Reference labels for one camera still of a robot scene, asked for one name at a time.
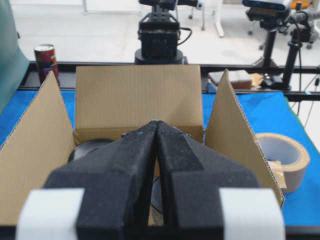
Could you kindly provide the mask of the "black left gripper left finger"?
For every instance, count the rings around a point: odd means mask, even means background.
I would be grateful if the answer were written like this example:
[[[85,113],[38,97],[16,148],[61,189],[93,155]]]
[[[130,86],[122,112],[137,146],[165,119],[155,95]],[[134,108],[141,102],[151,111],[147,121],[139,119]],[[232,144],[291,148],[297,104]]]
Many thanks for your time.
[[[16,225],[18,240],[123,240],[148,224],[158,123],[126,133],[53,170],[32,190]]]

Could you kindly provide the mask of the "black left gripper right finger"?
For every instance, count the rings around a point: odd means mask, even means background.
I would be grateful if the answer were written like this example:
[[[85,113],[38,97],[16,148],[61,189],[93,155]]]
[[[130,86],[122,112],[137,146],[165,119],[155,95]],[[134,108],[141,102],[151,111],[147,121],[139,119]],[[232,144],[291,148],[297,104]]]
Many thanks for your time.
[[[283,240],[271,188],[248,167],[159,121],[156,138],[169,240]]]

